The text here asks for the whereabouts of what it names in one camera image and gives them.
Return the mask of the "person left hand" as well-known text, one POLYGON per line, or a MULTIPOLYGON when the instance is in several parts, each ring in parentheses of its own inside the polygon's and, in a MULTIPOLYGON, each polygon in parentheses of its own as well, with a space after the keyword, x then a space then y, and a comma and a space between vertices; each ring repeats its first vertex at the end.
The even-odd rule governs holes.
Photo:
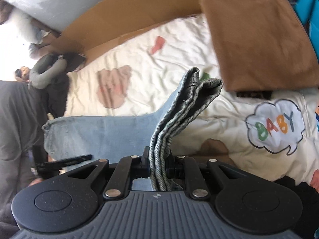
POLYGON ((44 157, 44 162, 36 163, 35 159, 31 156, 29 156, 29 160, 31 163, 31 172, 35 176, 35 179, 29 184, 29 186, 33 186, 44 180, 60 175, 59 170, 52 170, 50 167, 47 166, 48 162, 55 162, 55 160, 49 155, 47 157, 44 157))

